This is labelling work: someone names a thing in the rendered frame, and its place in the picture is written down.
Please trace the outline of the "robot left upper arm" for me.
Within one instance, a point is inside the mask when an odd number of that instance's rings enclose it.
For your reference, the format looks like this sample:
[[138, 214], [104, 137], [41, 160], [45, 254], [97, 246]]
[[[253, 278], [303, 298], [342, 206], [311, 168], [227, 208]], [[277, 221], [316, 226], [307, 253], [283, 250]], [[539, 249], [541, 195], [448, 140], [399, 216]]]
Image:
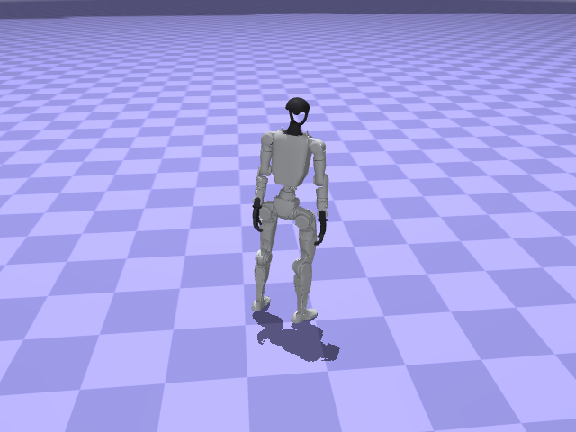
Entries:
[[275, 133], [276, 131], [266, 132], [261, 138], [261, 166], [259, 169], [259, 174], [262, 176], [270, 176], [272, 173], [272, 166], [270, 165], [270, 161], [272, 158], [273, 137]]

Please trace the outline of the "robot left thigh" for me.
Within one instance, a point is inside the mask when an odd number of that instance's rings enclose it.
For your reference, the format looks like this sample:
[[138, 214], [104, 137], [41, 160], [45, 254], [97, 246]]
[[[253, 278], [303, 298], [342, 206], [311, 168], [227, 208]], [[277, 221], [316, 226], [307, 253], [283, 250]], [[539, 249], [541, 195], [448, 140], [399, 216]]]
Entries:
[[275, 232], [277, 226], [278, 217], [273, 215], [273, 202], [266, 201], [263, 203], [262, 208], [259, 209], [259, 217], [261, 218], [262, 225], [260, 229], [260, 253], [258, 255], [257, 262], [261, 266], [268, 266], [272, 261], [272, 248], [275, 240]]

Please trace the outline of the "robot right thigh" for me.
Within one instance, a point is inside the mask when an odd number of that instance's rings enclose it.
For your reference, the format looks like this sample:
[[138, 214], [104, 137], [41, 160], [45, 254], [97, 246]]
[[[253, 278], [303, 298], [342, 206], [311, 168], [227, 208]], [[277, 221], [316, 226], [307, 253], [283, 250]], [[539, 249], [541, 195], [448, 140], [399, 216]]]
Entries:
[[296, 259], [292, 264], [292, 270], [300, 275], [300, 267], [304, 262], [312, 264], [316, 246], [314, 242], [317, 241], [317, 226], [315, 214], [312, 210], [304, 209], [297, 206], [294, 212], [295, 224], [299, 229], [299, 242], [301, 257]]

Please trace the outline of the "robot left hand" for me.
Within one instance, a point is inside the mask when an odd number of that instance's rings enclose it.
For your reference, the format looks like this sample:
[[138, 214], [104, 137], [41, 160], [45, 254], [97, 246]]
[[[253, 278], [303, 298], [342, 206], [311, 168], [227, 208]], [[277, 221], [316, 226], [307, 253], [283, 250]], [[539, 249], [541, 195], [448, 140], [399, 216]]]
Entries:
[[259, 209], [262, 208], [262, 205], [260, 206], [260, 198], [257, 197], [254, 200], [254, 205], [252, 205], [252, 207], [254, 208], [254, 210], [253, 210], [253, 225], [257, 231], [262, 232], [263, 230], [258, 227], [258, 223], [260, 225], [262, 225], [262, 222], [259, 219]]

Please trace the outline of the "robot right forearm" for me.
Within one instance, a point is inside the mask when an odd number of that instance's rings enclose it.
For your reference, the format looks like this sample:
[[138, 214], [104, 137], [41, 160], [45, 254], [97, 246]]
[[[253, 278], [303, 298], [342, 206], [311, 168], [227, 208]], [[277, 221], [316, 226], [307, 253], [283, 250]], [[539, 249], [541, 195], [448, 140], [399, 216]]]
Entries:
[[326, 213], [326, 217], [328, 216], [328, 212], [326, 210], [328, 208], [328, 192], [329, 192], [329, 177], [328, 175], [325, 175], [323, 181], [323, 187], [319, 187], [318, 189], [316, 189], [318, 217], [320, 211], [324, 211]]

